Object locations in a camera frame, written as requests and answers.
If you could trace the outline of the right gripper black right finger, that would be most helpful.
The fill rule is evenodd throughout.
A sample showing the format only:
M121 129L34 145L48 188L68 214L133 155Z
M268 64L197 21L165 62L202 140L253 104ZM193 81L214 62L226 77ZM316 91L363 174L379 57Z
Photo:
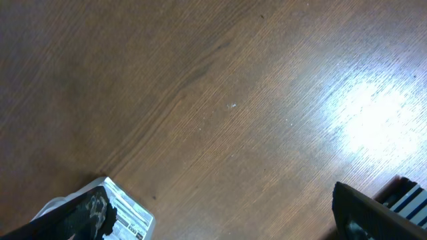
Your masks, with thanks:
M339 239L426 240L426 230L381 204L392 184L377 199L347 184L335 184L332 211Z

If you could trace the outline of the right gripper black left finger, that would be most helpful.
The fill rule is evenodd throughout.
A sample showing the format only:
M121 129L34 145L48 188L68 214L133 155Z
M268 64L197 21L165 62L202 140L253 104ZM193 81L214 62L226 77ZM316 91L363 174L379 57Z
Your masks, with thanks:
M113 233L116 221L117 209L110 203L105 188L98 186L1 236L1 239L102 240Z

